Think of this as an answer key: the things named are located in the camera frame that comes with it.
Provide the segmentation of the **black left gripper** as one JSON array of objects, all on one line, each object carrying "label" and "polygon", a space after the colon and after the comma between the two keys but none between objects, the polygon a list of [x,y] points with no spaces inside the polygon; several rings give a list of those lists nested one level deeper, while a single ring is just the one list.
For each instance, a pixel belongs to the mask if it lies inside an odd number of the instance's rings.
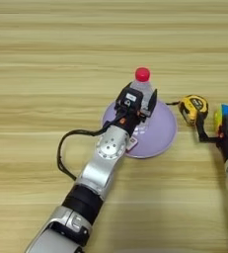
[{"label": "black left gripper", "polygon": [[[130,88],[131,82],[129,82],[117,98],[115,99],[114,103],[114,109],[117,110],[126,94],[126,91]],[[141,123],[145,123],[149,120],[149,117],[152,116],[154,109],[157,105],[157,90],[149,89],[146,92],[146,102],[147,102],[147,108],[146,108],[146,115],[142,114],[140,111],[118,111],[115,116],[115,122],[114,125],[116,127],[120,127],[121,129],[125,130],[129,135],[132,135],[138,125]]]}]

